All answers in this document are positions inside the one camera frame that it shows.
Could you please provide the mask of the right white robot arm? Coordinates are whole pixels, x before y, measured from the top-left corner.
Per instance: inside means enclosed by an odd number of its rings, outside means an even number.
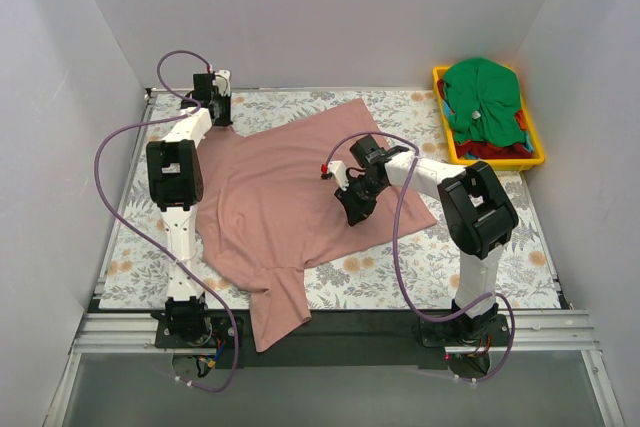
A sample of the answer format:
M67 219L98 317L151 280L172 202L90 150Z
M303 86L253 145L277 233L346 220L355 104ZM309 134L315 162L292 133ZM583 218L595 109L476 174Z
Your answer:
M321 166L321 177L333 179L334 193L350 226L373 213L378 196L387 188L400 190L397 204L408 191L426 195L441 205L449 236L459 251L459 284L445 315L429 315L408 300L423 336L441 344L474 344L486 352L501 336L511 333L498 309L507 302L497 293L496 280L504 247L519 217L492 167L477 161L470 166L431 160L412 142L397 137L396 144L378 144L382 133L350 135L350 153L356 166L334 157Z

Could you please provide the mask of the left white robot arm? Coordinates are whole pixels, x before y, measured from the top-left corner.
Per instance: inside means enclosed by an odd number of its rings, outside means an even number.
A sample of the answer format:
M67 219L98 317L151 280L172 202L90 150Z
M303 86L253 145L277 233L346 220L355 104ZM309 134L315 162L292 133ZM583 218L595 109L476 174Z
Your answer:
M205 290L190 274L196 259L197 204L204 194L197 147L212 127L232 124L231 73L195 74L193 90L180 108L185 118L146 146L151 200L161 213L167 249L176 257L168 270L167 299L159 319L167 334L200 347L211 339L213 324L206 316Z

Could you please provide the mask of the pink t shirt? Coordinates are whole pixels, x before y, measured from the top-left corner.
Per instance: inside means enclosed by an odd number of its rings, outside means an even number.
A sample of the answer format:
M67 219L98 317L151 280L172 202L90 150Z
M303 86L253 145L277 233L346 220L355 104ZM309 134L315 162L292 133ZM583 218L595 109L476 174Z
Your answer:
M391 240L397 190L381 193L371 217L351 227L334 183L320 174L339 140L376 128L356 99L246 137L213 128L200 142L203 259L249 292L257 351L310 320L306 269Z

